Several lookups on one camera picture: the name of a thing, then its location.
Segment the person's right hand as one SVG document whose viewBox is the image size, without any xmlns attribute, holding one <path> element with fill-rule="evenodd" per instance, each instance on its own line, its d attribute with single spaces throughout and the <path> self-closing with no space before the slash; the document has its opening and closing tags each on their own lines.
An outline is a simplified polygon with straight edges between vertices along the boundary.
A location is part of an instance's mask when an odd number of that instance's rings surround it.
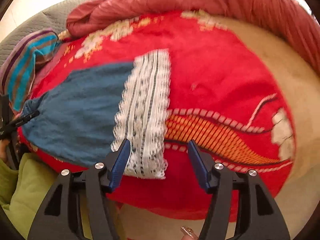
<svg viewBox="0 0 320 240">
<path fill-rule="evenodd" d="M 183 233 L 181 240 L 198 240 L 198 237 L 195 235 L 194 231 L 187 226 L 182 226 L 181 232 Z"/>
</svg>

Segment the person's left hand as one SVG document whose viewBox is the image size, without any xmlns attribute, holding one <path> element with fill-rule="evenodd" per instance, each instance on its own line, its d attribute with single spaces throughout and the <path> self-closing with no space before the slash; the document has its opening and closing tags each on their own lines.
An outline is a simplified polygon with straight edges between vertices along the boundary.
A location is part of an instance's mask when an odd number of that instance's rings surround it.
<svg viewBox="0 0 320 240">
<path fill-rule="evenodd" d="M 9 144 L 8 139 L 4 139 L 0 141 L 0 159 L 6 164 L 8 162 L 7 157 L 7 146 Z"/>
</svg>

